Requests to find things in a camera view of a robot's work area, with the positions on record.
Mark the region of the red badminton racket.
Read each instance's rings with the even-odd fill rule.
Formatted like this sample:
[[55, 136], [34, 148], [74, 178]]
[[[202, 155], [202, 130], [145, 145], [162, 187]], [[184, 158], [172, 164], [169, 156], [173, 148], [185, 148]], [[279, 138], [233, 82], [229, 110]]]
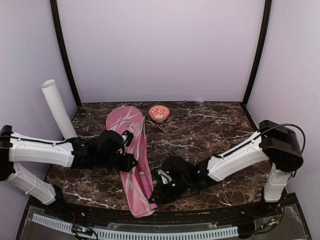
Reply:
[[147, 176], [143, 171], [141, 171], [139, 173], [139, 177], [140, 177], [140, 180], [142, 183], [143, 190], [145, 192], [145, 196], [146, 196], [147, 200], [149, 200], [149, 198], [152, 196], [152, 193], [153, 193], [151, 185], [149, 184]]

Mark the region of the pink racket bag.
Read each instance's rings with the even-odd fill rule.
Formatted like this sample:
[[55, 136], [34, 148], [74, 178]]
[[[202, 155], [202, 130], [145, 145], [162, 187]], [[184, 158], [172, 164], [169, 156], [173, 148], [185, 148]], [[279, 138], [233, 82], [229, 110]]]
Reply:
[[150, 216], [158, 208], [157, 204], [149, 203], [140, 179], [140, 172], [144, 172], [153, 189], [153, 180], [147, 156], [147, 141], [145, 132], [145, 117], [134, 106], [122, 106], [114, 109], [106, 118], [106, 129], [122, 134], [129, 130], [134, 138], [125, 152], [134, 154], [137, 166], [130, 172], [120, 172], [123, 190], [131, 214], [135, 218]]

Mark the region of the white shuttlecock tube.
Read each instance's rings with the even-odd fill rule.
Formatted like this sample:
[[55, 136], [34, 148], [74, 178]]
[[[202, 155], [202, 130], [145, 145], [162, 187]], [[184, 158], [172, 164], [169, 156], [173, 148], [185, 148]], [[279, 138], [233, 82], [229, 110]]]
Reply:
[[54, 79], [45, 81], [41, 90], [51, 114], [65, 139], [76, 138], [78, 135], [63, 103], [62, 97]]

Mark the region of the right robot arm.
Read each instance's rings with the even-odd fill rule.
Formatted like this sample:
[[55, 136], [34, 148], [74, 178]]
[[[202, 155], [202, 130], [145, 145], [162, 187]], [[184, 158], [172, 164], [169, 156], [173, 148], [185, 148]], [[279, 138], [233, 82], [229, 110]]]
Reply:
[[168, 157], [158, 170], [161, 182], [148, 197], [151, 204], [166, 204], [178, 199], [186, 190], [204, 190], [251, 165], [271, 161], [271, 171], [263, 187], [262, 201], [255, 213], [266, 217], [275, 208], [282, 192], [303, 165], [306, 145], [300, 144], [292, 123], [277, 124], [263, 120], [244, 142], [193, 165], [179, 156]]

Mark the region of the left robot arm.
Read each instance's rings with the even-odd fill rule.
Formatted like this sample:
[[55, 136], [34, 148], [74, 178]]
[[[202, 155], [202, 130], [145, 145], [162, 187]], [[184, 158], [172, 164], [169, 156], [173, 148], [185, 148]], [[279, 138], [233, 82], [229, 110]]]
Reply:
[[132, 153], [125, 152], [133, 138], [128, 130], [123, 134], [104, 130], [94, 139], [72, 137], [49, 141], [23, 136], [13, 132], [12, 126], [4, 125], [0, 130], [0, 180], [18, 187], [44, 205], [51, 205], [58, 217], [67, 218], [71, 208], [64, 202], [62, 190], [39, 179], [21, 163], [46, 163], [85, 170], [113, 169], [128, 173], [138, 164]]

